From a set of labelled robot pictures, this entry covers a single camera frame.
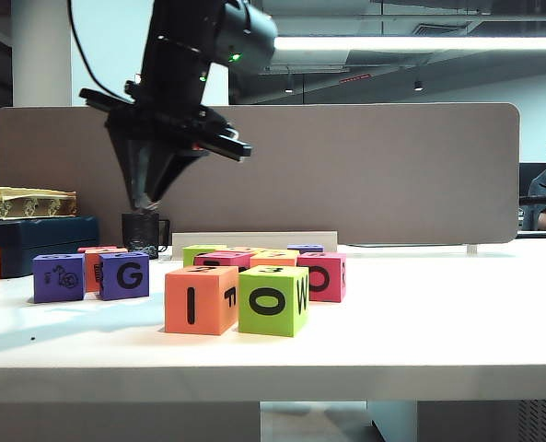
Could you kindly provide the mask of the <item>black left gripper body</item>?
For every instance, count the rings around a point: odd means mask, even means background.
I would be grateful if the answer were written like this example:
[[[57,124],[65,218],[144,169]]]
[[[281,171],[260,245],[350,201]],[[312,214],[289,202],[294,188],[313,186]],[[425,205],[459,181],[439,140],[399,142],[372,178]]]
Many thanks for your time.
[[[124,92],[134,102],[114,104],[105,123],[113,135],[134,141],[164,142],[174,150],[207,150],[235,161],[251,156],[252,146],[215,110],[198,105],[181,115],[158,110],[143,94],[140,83],[125,82]]]

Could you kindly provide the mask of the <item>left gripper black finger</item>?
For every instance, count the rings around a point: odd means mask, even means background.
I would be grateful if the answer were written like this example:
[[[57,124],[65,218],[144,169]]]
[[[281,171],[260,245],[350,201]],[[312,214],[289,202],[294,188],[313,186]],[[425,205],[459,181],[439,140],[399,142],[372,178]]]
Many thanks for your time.
[[[150,143],[147,140],[127,138],[119,131],[109,131],[110,140],[119,162],[131,209],[150,212],[156,203],[145,190],[150,159]]]
[[[158,146],[150,153],[147,171],[147,196],[158,202],[175,179],[194,161],[204,156],[202,149],[172,149]]]

